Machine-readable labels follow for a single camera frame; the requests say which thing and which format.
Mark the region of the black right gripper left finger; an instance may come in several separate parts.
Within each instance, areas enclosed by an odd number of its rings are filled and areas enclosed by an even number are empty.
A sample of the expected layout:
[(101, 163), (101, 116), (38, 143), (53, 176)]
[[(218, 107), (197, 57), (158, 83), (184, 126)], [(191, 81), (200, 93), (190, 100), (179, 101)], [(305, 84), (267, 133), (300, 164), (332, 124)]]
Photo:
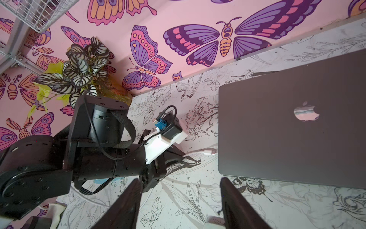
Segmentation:
[(94, 229), (135, 229), (142, 197), (142, 185), (134, 179), (109, 210), (93, 225)]

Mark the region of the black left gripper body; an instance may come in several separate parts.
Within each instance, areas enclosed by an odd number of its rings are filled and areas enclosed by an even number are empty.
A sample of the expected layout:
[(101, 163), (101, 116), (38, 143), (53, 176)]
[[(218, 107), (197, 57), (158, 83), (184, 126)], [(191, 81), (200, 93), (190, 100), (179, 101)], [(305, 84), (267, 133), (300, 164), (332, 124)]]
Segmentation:
[(187, 156), (175, 145), (170, 146), (151, 164), (144, 165), (139, 175), (142, 192), (148, 192), (162, 181), (167, 175), (181, 169), (190, 169), (200, 165), (200, 160)]

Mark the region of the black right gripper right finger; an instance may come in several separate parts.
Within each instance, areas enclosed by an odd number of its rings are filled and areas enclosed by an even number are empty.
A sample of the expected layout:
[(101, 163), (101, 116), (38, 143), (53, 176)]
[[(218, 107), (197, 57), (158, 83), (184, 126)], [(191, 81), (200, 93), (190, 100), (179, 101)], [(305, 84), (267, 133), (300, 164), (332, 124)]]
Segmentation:
[(232, 182), (221, 178), (220, 191), (222, 212), (227, 229), (269, 229), (270, 226), (261, 218), (250, 203), (241, 195)]

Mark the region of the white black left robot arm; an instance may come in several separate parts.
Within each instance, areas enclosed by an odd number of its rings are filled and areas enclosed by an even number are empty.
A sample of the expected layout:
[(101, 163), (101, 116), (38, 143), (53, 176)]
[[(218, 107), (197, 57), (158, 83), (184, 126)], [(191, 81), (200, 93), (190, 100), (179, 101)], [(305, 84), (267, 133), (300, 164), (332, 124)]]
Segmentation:
[(1, 134), (1, 216), (21, 219), (45, 200), (67, 194), (74, 186), (92, 192), (88, 180), (138, 176), (148, 192), (181, 163), (177, 148), (187, 138), (176, 113), (163, 111), (155, 132), (144, 131), (135, 143), (136, 130), (127, 117), (128, 105), (106, 97), (82, 95), (72, 122), (55, 136), (33, 135), (13, 140)]

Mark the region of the dark grey laptop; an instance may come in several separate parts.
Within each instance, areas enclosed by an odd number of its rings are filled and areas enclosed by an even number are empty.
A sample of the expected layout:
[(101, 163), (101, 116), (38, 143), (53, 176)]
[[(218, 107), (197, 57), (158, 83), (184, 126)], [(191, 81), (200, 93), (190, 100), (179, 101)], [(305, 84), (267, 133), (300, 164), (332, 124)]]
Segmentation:
[(219, 88), (222, 175), (366, 186), (366, 52)]

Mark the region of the glass vase with plants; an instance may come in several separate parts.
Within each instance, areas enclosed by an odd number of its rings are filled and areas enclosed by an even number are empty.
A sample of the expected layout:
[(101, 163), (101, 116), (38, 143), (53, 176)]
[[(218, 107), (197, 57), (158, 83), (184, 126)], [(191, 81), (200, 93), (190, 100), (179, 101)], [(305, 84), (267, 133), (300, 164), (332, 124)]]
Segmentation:
[(72, 116), (82, 94), (104, 96), (131, 105), (132, 96), (110, 76), (107, 65), (112, 54), (98, 38), (92, 37), (85, 46), (72, 44), (66, 55), (67, 61), (51, 64), (43, 74), (35, 77), (39, 92), (30, 114), (56, 98), (66, 104), (61, 111)]

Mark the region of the aluminium frame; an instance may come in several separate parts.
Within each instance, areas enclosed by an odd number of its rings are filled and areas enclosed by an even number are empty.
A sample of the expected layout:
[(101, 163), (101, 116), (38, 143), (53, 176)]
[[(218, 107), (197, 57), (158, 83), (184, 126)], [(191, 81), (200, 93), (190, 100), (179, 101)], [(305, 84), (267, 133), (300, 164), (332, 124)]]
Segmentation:
[(5, 47), (1, 47), (1, 74), (12, 67), (21, 67), (35, 75), (44, 72), (42, 68), (30, 61), (21, 52), (25, 44), (30, 27), (18, 18), (15, 20), (14, 27)]

